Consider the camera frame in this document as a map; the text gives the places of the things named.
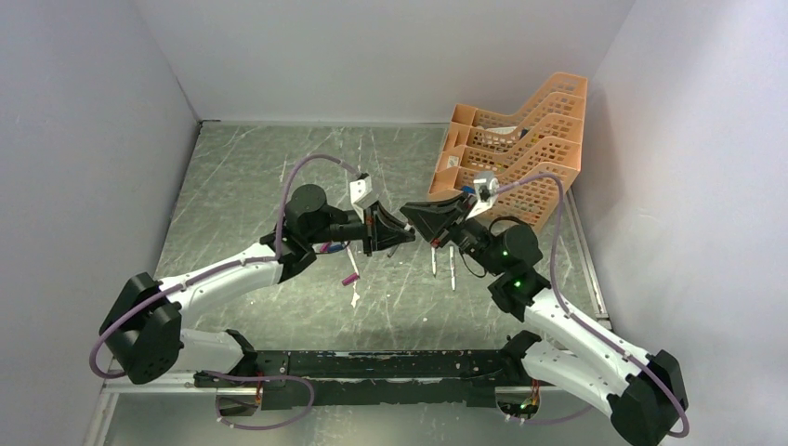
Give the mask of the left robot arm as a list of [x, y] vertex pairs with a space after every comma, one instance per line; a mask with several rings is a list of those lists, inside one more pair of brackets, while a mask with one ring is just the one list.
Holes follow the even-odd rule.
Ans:
[[220, 372], [232, 385], [254, 380], [257, 360], [238, 333], [188, 330], [184, 323], [212, 307], [260, 288], [279, 285], [317, 260], [324, 243], [359, 242], [370, 256], [414, 241], [414, 229], [389, 213], [367, 180], [348, 186], [351, 209], [327, 202], [323, 188], [298, 187], [275, 230], [239, 254], [179, 276], [155, 280], [147, 273], [128, 279], [99, 327], [99, 338], [120, 370], [110, 379], [145, 385], [170, 371]]

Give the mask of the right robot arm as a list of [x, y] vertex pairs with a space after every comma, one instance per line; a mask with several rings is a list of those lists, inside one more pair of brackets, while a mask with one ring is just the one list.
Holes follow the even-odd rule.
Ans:
[[543, 253], [532, 227], [512, 217], [495, 233], [472, 217], [475, 203], [462, 193], [409, 202], [401, 212], [432, 247], [450, 245], [493, 275], [492, 301], [524, 323], [529, 344], [503, 357], [504, 378], [514, 385], [535, 378], [567, 391], [607, 415], [631, 445], [675, 436], [689, 407], [677, 358], [638, 347], [579, 310], [536, 271]]

